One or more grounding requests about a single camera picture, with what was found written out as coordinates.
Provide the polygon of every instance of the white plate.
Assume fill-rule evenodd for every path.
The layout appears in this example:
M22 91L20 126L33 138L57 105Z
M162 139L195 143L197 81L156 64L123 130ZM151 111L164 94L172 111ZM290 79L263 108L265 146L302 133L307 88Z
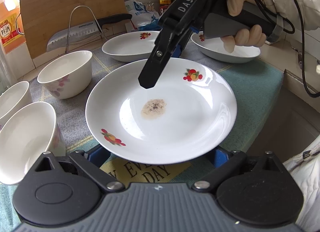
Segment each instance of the white plate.
M171 58L156 86L144 89L138 76L145 63L140 60L112 71L90 93L87 125L103 147L133 162L172 164L201 156L227 137L237 104L218 73L194 61ZM193 74L195 81L188 81L186 68L198 71L201 79ZM145 111L149 101L151 109Z
M247 63L260 55L260 49L253 46L235 46L235 50L229 53L224 49L220 38L204 39L202 31L194 33L191 36L191 40L203 54L223 62Z
M154 46L159 31L135 31L108 40L102 51L122 62L147 59Z

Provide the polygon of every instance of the white bowl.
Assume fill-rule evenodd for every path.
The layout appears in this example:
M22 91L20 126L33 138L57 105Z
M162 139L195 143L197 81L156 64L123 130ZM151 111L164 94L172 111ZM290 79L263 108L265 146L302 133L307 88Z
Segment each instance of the white bowl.
M88 50L68 53L41 70L37 80L56 98L73 97L81 93L91 81L91 59L92 52Z
M159 31L134 31L108 40L102 51L115 60L132 62L147 59L153 48Z
M35 102L16 112L0 132L0 182L19 183L42 152L65 156L66 147L52 105Z
M203 54L223 62L247 63L260 55L260 49L253 46L235 46L235 50L229 53L224 49L220 38L204 39L202 31L192 34L191 40Z
M0 96L0 130L22 107L32 103L28 81L21 81Z
M124 65L94 87L85 109L94 138L112 153L146 164L184 162L219 145L237 114L228 83L197 62L171 58L155 87L144 89L138 76L145 63Z

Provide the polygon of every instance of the hand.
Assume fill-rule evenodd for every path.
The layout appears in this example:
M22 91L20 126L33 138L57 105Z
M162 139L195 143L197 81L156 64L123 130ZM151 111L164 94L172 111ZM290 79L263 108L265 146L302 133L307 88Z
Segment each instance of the hand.
M254 0L227 0L229 14L231 16L239 15L245 1L256 4ZM234 51L235 45L261 47L266 39L267 37L262 33L260 25L254 25L250 30L241 29L237 32L235 37L226 36L221 38L225 50L229 53Z

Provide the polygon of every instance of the brown stain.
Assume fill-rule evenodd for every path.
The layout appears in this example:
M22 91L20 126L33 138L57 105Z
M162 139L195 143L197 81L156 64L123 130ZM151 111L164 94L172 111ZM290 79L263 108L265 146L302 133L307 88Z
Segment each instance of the brown stain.
M141 115L144 119L156 119L165 113L166 105L163 99L151 99L143 106Z

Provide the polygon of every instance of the gray ridged surface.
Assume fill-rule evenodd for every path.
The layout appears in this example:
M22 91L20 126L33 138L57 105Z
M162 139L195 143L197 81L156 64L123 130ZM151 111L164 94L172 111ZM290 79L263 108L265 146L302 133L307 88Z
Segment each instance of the gray ridged surface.
M79 223L62 228L22 224L16 232L301 232L291 224L258 229L235 224L209 194L186 184L133 183L122 193L107 195L98 209Z

